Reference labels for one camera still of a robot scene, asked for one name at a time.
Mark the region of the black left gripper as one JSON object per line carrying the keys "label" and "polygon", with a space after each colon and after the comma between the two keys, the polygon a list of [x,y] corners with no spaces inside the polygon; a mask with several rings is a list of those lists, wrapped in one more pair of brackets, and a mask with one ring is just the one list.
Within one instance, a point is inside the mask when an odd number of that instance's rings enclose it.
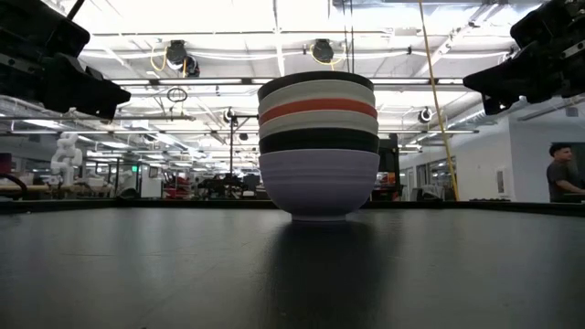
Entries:
{"label": "black left gripper", "polygon": [[1,93],[111,120],[131,93],[83,68],[87,30],[37,0],[1,0]]}

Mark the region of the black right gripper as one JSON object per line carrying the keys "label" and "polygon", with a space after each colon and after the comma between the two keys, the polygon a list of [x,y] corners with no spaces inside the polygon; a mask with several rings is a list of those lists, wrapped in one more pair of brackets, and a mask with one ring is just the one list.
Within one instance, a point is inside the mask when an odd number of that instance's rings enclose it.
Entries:
{"label": "black right gripper", "polygon": [[522,97],[529,103],[584,92],[584,0],[551,0],[510,29],[519,52],[477,71],[463,85],[482,95],[484,113],[496,115]]}

